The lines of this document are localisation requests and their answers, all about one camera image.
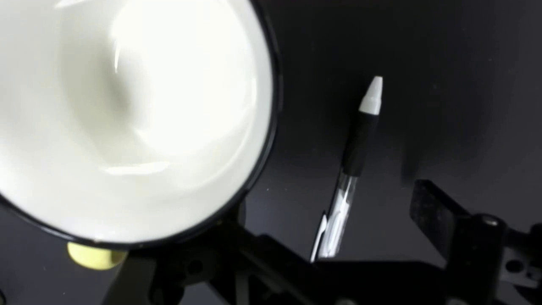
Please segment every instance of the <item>black background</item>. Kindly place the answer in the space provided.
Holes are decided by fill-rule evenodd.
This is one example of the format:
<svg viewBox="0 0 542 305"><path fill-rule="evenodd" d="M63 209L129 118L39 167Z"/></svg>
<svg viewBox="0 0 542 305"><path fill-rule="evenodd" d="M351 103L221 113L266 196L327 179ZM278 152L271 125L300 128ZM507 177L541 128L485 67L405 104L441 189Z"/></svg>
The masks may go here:
<svg viewBox="0 0 542 305"><path fill-rule="evenodd" d="M378 70L381 126L341 259L442 264L409 218L417 177L527 230L542 220L542 1L263 0L282 48L285 103L248 225L309 255L351 113ZM114 272L70 262L65 242L0 213L0 287L14 305L100 303ZM503 289L510 303L512 289ZM212 303L204 289L185 303Z"/></svg>

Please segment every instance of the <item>black metal bracket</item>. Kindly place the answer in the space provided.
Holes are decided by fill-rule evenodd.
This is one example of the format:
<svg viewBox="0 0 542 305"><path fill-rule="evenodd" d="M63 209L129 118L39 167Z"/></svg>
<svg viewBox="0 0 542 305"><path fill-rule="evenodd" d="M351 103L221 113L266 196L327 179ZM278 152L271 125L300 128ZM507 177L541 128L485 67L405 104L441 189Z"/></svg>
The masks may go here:
<svg viewBox="0 0 542 305"><path fill-rule="evenodd" d="M498 216L470 213L431 181L417 182L410 215L448 259L448 299L488 305L498 281L508 281L537 301L541 233L522 233Z"/></svg>
<svg viewBox="0 0 542 305"><path fill-rule="evenodd" d="M541 226L520 233L493 215L470 213L431 181L417 182L412 218L446 269L415 260L310 264L224 218L190 242L132 250L105 303L178 305L185 286L202 281L232 305L490 305L500 303L500 279L532 303L542 299Z"/></svg>

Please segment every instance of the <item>screw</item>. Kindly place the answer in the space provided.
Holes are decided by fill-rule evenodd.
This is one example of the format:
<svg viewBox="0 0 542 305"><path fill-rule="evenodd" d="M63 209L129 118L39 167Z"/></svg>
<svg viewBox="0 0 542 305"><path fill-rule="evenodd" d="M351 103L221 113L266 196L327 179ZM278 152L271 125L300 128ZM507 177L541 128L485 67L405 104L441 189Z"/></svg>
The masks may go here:
<svg viewBox="0 0 542 305"><path fill-rule="evenodd" d="M485 215L481 220L492 226L497 226L500 223L495 216L490 216L490 215Z"/></svg>

